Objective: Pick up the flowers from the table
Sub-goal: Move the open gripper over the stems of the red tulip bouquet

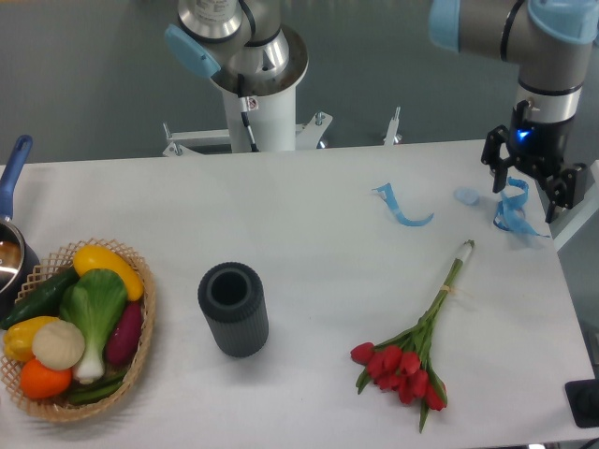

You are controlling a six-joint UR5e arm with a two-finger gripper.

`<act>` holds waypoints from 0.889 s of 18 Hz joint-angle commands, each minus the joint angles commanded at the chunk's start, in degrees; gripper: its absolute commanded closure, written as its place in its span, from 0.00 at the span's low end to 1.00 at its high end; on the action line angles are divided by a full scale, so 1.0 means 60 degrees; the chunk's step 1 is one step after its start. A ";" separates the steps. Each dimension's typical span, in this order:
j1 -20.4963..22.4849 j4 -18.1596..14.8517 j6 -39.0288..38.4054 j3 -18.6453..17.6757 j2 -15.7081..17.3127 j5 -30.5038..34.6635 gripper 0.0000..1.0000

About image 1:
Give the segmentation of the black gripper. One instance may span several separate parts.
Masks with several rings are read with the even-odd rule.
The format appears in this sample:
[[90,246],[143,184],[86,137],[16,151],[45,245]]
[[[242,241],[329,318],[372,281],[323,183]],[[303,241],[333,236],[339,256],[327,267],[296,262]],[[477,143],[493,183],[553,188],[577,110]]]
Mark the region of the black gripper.
[[[546,222],[552,223],[562,210],[571,210],[584,199],[589,167],[582,163],[563,167],[573,118],[541,123],[530,119],[532,112],[530,101],[518,102],[512,112],[509,132],[504,125],[499,125],[487,133],[481,163],[489,167],[493,193],[505,188],[511,166],[534,178],[543,189],[547,188]],[[506,158],[501,156],[504,144],[509,154]]]

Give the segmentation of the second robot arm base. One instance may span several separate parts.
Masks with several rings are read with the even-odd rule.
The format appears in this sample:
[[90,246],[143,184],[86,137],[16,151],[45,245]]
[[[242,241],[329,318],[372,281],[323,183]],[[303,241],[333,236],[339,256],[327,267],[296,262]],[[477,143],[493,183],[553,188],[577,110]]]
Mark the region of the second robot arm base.
[[283,24],[280,1],[180,1],[165,41],[195,76],[237,96],[296,86],[308,67],[300,35]]

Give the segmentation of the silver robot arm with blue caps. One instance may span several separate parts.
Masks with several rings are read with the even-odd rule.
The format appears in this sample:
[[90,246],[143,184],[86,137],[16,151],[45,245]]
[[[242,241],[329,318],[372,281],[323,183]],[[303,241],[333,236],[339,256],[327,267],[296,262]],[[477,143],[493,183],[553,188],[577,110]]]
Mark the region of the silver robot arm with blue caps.
[[583,197],[587,167],[564,154],[598,34],[595,1],[435,1],[429,36],[440,48],[499,59],[519,69],[508,125],[486,136],[481,161],[501,192],[511,168],[548,198],[547,223]]

